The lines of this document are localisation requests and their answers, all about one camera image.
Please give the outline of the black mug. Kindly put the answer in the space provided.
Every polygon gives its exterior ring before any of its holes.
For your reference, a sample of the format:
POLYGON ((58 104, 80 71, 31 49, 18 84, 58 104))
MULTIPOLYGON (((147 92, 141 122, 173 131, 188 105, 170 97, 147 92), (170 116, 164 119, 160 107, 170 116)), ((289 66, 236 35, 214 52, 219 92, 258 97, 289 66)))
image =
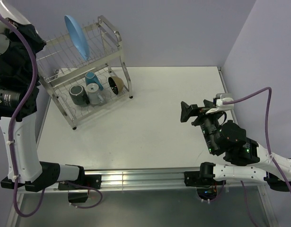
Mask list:
POLYGON ((74 85, 70 87, 69 95, 75 105, 85 106, 90 104, 88 95, 82 85, 74 85))

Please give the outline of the light blue plate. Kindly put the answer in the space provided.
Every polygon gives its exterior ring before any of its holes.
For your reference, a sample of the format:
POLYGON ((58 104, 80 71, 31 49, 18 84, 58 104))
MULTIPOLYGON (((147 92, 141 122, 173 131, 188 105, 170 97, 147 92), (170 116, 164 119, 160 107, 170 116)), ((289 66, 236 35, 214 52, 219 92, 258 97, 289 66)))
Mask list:
POLYGON ((81 26, 76 19, 70 15, 65 15, 64 21, 72 43, 83 60, 88 61, 90 57, 89 46, 81 26))

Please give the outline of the white mug blue handle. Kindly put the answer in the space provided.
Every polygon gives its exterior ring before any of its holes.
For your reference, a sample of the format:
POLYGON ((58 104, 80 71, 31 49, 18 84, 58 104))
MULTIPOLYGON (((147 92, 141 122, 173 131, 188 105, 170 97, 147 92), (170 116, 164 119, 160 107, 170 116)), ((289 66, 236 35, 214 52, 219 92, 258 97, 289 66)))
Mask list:
POLYGON ((96 76, 95 73, 89 71, 85 74, 85 83, 86 86, 88 86, 91 83, 95 83, 99 86, 99 90, 102 91, 104 89, 104 87, 102 86, 102 84, 100 83, 98 77, 96 76))

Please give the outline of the light grey cup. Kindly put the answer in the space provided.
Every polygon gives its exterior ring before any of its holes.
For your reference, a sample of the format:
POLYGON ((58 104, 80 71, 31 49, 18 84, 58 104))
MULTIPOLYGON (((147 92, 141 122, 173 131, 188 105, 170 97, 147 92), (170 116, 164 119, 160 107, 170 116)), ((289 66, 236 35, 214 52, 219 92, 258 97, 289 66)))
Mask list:
POLYGON ((90 83, 86 87, 89 101, 92 105, 100 105, 105 102, 104 98, 101 96, 99 86, 96 83, 90 83))

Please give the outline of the black bowl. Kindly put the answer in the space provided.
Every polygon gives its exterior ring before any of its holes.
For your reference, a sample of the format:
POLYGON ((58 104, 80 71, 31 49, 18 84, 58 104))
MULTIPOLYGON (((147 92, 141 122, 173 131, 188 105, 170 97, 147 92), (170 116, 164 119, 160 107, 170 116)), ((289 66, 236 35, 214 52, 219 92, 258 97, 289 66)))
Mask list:
POLYGON ((108 83, 115 95, 118 95, 120 92, 122 92, 124 88, 124 82, 121 78, 117 76, 111 76, 108 78, 108 83))

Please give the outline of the white plate green rim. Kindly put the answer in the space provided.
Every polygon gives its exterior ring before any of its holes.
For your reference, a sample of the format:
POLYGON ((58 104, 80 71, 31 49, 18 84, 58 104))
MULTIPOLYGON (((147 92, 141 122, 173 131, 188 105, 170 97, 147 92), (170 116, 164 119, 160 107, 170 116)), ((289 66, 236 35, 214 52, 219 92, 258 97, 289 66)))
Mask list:
POLYGON ((0 14, 3 18, 9 18, 22 25, 31 24, 31 22, 23 14, 21 14, 6 0, 0 0, 0 14))

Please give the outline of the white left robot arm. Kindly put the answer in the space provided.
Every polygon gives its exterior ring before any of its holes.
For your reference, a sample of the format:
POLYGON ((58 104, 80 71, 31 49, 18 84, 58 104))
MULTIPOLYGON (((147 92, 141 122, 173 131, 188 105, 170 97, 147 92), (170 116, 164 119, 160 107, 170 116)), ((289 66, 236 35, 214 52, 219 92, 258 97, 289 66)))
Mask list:
POLYGON ((8 162, 8 175, 1 186, 24 187, 39 192, 55 183, 75 189, 99 187, 99 177, 85 175, 84 168, 38 159, 35 122, 39 76, 35 55, 45 41, 32 25, 0 22, 0 128, 8 162))

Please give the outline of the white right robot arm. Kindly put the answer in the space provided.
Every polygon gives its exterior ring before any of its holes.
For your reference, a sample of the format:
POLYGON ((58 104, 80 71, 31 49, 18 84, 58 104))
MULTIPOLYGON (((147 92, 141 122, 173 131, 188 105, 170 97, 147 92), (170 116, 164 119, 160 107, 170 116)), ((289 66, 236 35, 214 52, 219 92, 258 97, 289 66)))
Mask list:
POLYGON ((226 117, 225 111, 215 111, 214 103, 204 100, 204 106, 188 105, 181 102, 181 122, 191 123, 202 130, 209 153, 223 155, 225 164, 203 162, 198 171, 186 171, 185 185, 205 187, 221 185, 229 180, 250 181, 267 184, 272 190, 287 192, 291 189, 291 158, 269 154, 268 150, 255 140, 247 137, 245 129, 240 128, 226 117))

